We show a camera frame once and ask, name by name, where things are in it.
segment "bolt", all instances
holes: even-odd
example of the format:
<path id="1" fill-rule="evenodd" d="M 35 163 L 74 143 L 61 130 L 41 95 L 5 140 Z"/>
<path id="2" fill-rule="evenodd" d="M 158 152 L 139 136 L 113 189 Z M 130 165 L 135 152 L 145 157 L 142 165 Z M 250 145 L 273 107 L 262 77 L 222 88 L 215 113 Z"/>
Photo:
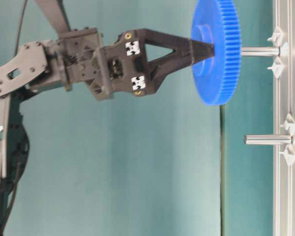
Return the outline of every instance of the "bolt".
<path id="1" fill-rule="evenodd" d="M 84 64 L 81 64 L 81 65 L 79 66 L 79 69 L 80 69 L 80 70 L 84 70 L 84 69 L 85 69 L 85 65 L 84 65 Z"/>
<path id="2" fill-rule="evenodd" d="M 4 130 L 4 127 L 1 125 L 0 126 L 0 132 L 2 132 Z"/>
<path id="3" fill-rule="evenodd" d="M 131 33 L 126 33 L 126 35 L 124 36 L 125 39 L 130 39 L 132 37 Z"/>

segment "gear teeth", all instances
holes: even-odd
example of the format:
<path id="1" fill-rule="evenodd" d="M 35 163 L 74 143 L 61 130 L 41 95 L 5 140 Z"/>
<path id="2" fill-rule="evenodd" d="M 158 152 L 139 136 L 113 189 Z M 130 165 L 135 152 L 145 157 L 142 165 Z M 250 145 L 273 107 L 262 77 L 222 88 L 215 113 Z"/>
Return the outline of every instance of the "gear teeth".
<path id="1" fill-rule="evenodd" d="M 233 96 L 241 64 L 241 35 L 236 8 L 232 0 L 217 0 L 224 27 L 225 67 L 221 90 L 215 105 L 227 103 Z"/>

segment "teal wall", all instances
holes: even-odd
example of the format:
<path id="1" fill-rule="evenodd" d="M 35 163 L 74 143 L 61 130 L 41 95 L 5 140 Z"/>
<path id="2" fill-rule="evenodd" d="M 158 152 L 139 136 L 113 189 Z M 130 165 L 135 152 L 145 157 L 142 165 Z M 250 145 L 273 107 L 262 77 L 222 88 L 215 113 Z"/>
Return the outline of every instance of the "teal wall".
<path id="1" fill-rule="evenodd" d="M 271 46 L 272 0 L 234 0 L 243 47 Z M 245 134 L 273 133 L 272 58 L 243 58 L 240 80 L 222 111 L 223 235 L 272 235 L 273 148 L 246 146 Z"/>
<path id="2" fill-rule="evenodd" d="M 0 65 L 12 57 L 21 2 L 0 0 Z M 56 39 L 29 2 L 21 42 Z M 196 1 L 64 3 L 72 28 L 97 26 L 107 45 L 133 28 L 189 36 Z M 21 111 L 31 150 L 7 236 L 220 235 L 220 113 L 198 99 L 190 68 L 153 96 L 98 102 L 80 84 Z"/>

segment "metal rod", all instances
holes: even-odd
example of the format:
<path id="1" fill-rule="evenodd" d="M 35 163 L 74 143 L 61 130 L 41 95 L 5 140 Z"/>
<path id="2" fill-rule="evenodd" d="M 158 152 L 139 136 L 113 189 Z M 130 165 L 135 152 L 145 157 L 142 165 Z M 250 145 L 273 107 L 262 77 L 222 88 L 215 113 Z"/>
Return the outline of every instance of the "metal rod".
<path id="1" fill-rule="evenodd" d="M 291 144 L 292 137 L 285 134 L 272 135 L 245 135 L 245 144 L 247 145 L 281 145 Z"/>
<path id="2" fill-rule="evenodd" d="M 279 48 L 241 48 L 242 56 L 249 57 L 276 57 L 280 55 Z"/>

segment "black cable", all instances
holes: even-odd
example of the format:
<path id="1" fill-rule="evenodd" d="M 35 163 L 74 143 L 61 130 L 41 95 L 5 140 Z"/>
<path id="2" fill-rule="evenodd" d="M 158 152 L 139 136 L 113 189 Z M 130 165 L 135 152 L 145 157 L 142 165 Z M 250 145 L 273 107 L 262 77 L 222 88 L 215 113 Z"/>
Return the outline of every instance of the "black cable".
<path id="1" fill-rule="evenodd" d="M 0 227 L 0 236 L 3 236 L 3 232 L 4 232 L 4 229 L 5 229 L 6 223 L 7 223 L 8 219 L 9 219 L 9 217 L 10 217 L 10 214 L 11 214 L 11 211 L 12 211 L 12 208 L 13 208 L 13 205 L 14 205 L 16 192 L 17 192 L 17 189 L 18 189 L 18 182 L 20 180 L 20 170 L 21 170 L 21 158 L 20 158 L 20 156 L 21 156 L 21 153 L 18 155 L 18 158 L 17 158 L 18 163 L 17 163 L 16 174 L 15 174 L 15 179 L 14 179 L 13 188 L 12 188 L 12 197 L 11 197 L 11 200 L 10 200 L 9 207 L 6 210 L 4 221 L 3 221 L 3 223 L 1 224 L 1 227 Z"/>
<path id="2" fill-rule="evenodd" d="M 14 56 L 16 56 L 17 53 L 18 53 L 19 44 L 20 44 L 20 37 L 21 37 L 21 31 L 22 31 L 22 25 L 23 25 L 23 19 L 24 19 L 24 14 L 25 14 L 25 9 L 26 9 L 27 4 L 28 4 L 28 0 L 24 0 L 23 5 L 22 5 L 22 10 L 21 10 L 21 16 L 20 16 L 20 20 L 19 20 L 18 31 L 17 31 L 17 35 L 16 35 Z"/>
<path id="3" fill-rule="evenodd" d="M 21 37 L 21 31 L 22 31 L 22 25 L 23 25 L 23 19 L 24 19 L 24 14 L 25 14 L 25 9 L 26 9 L 27 3 L 28 3 L 28 0 L 23 1 L 23 5 L 22 5 L 22 9 L 21 9 L 21 16 L 20 16 L 20 20 L 19 20 L 19 24 L 18 24 L 18 30 L 17 30 L 16 43 L 15 43 L 15 48 L 14 48 L 14 56 L 17 55 L 18 49 L 19 49 L 20 37 Z M 29 148 L 30 148 L 29 139 L 28 139 L 27 133 L 26 133 L 23 126 L 22 126 L 22 128 L 23 128 L 24 133 L 25 133 L 25 140 L 27 142 L 28 150 L 29 150 Z M 26 165 L 27 159 L 28 159 L 28 150 L 27 150 L 27 153 L 26 153 L 25 165 Z M 14 182 L 13 182 L 12 197 L 11 197 L 11 200 L 10 200 L 9 207 L 6 210 L 4 221 L 2 222 L 1 227 L 0 227 L 0 236 L 3 236 L 3 232 L 4 232 L 4 229 L 5 229 L 6 223 L 7 223 L 8 219 L 9 219 L 9 217 L 10 217 L 10 214 L 11 214 L 14 202 L 15 202 L 16 192 L 17 192 L 17 188 L 18 188 L 18 182 L 19 182 L 20 177 L 22 176 L 22 174 L 24 172 L 24 170 L 22 170 L 22 173 L 20 173 L 21 172 L 21 163 L 22 163 L 21 162 L 21 155 L 22 155 L 22 151 L 20 151 L 20 153 L 19 153 L 19 155 L 17 157 L 17 168 L 16 168 L 15 179 L 14 179 Z"/>

